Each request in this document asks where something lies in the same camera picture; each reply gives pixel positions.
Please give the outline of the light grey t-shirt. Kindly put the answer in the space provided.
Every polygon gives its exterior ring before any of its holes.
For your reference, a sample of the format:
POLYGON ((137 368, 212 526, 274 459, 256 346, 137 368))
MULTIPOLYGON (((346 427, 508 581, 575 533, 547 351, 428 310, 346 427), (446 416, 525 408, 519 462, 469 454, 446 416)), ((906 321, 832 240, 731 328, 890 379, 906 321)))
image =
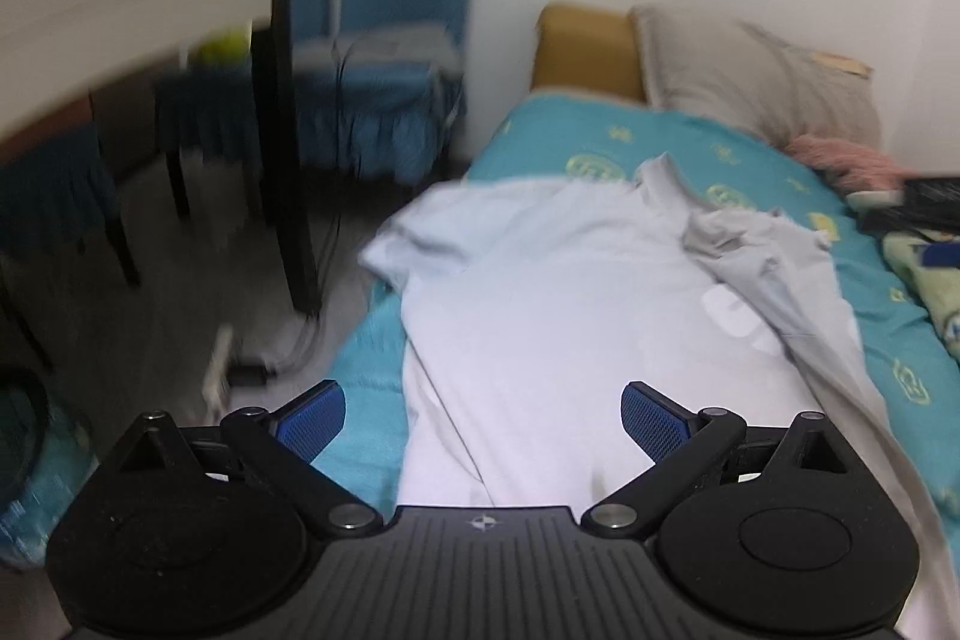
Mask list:
POLYGON ((901 628, 957 635, 939 515, 892 434, 820 232, 710 205, 662 156, 633 181, 438 185, 359 261, 397 292, 407 340, 398 502, 584 512, 651 464, 620 419, 636 380, 754 425, 817 409, 918 537, 901 628))

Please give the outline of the green cartoon fleece blanket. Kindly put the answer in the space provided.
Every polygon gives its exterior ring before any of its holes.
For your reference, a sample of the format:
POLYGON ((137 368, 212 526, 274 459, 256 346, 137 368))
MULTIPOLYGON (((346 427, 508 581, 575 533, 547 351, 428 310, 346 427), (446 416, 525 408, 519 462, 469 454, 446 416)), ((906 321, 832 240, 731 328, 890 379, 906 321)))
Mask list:
POLYGON ((934 244, 957 245, 958 237, 947 232, 889 232, 882 239, 882 255, 893 273, 923 302, 937 336, 958 359, 958 268, 924 266, 921 255, 934 244))

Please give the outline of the black power adapter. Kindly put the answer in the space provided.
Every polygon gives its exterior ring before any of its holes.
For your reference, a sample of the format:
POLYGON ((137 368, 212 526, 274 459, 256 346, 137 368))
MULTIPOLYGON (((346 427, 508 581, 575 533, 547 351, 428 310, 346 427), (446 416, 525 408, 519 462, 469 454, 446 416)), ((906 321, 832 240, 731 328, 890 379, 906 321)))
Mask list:
POLYGON ((260 388, 277 376, 277 369, 262 360, 231 360, 224 378, 231 388, 260 388))

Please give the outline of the pink fluffy blanket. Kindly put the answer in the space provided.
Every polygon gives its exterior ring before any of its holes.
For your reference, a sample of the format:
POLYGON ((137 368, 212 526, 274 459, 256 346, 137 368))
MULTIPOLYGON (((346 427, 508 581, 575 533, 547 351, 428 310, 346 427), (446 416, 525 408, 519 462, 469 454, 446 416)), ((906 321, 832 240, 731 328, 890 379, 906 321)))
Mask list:
POLYGON ((900 190, 916 172, 900 166, 889 154, 843 138, 796 136, 784 152, 789 158, 822 175, 839 193, 900 190))

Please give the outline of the white power strip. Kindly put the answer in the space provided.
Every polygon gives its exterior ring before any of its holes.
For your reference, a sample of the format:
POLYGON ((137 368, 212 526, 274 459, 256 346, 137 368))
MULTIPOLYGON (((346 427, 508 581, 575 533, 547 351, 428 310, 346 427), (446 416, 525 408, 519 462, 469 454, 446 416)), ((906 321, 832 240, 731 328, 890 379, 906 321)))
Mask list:
POLYGON ((228 369, 233 359, 235 330, 229 323, 218 326, 213 341, 212 354, 206 366, 202 383, 202 398, 205 403, 205 424, 217 424, 229 408, 228 369))

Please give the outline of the grey pillow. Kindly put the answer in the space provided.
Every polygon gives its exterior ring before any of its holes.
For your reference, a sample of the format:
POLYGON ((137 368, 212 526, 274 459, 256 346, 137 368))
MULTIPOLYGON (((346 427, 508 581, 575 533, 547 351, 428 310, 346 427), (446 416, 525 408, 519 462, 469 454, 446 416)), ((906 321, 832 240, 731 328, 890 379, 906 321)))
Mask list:
POLYGON ((692 8, 630 11, 647 103, 713 120, 782 148, 800 135, 875 149, 872 68, 806 49, 740 19, 692 8))

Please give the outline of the black rimmed waste bin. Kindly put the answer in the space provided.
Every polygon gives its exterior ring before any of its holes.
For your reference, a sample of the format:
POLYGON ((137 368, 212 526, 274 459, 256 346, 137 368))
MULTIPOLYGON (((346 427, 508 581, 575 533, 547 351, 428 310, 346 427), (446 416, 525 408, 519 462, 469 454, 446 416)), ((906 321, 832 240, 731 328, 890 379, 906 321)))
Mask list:
POLYGON ((40 569, 49 537, 96 470, 86 422, 18 362, 2 364, 2 569, 40 569))

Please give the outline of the teal patterned bed sheet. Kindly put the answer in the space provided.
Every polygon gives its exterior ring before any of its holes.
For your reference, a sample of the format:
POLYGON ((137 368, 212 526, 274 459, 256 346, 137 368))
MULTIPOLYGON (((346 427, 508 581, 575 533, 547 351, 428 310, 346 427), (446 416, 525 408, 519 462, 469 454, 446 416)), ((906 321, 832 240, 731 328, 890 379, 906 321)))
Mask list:
MULTIPOLYGON (((508 115, 464 179, 480 184, 573 175, 631 181, 641 163, 663 152, 708 202, 781 208, 791 220, 830 237, 839 286, 864 341, 867 372, 940 512, 955 520, 957 360, 940 341, 923 299, 890 269, 874 239, 857 230, 841 198, 813 170, 709 120, 549 92, 508 115)), ((316 461, 318 470, 382 513, 394 508, 407 445, 404 347, 400 299, 389 284, 376 284, 368 314, 332 365, 347 397, 345 429, 316 461)))

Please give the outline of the mustard yellow headboard cushion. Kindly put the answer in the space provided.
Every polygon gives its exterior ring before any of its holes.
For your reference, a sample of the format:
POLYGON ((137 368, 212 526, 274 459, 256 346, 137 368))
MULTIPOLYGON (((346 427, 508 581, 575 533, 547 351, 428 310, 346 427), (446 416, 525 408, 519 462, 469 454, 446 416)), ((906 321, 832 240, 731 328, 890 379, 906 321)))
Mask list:
POLYGON ((630 16, 576 3, 545 5, 537 19, 530 89, 578 89, 646 103, 630 16))

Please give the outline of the green plush toy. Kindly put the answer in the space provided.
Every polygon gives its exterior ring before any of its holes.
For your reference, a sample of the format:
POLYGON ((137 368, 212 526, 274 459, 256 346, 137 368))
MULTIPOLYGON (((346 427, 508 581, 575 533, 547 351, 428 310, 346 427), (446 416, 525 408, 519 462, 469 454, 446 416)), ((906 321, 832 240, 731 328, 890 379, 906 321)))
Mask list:
POLYGON ((189 53, 195 67, 226 68, 244 64, 251 47, 251 34, 245 29, 228 29, 200 41, 189 53))

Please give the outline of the grey cloth on chair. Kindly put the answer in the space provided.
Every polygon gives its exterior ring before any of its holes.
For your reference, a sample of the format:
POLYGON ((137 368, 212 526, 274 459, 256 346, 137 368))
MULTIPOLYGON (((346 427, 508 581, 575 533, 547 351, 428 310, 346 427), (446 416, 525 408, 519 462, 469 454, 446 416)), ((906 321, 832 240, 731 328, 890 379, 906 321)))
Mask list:
POLYGON ((293 70, 325 71, 350 65, 427 65, 459 78, 464 57, 441 23, 379 26, 293 46, 293 70))

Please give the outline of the blue covered chair near bed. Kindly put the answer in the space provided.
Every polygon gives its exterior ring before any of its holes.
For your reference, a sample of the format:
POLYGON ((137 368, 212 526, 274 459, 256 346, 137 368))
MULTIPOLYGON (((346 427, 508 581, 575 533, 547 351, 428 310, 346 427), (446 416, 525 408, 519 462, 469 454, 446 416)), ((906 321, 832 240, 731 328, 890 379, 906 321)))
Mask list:
MULTIPOLYGON (((290 0, 293 46, 379 26, 441 23, 466 60, 469 0, 290 0)), ((466 67, 449 78, 427 65, 293 70, 305 163, 415 187, 448 151, 466 112, 466 67)))

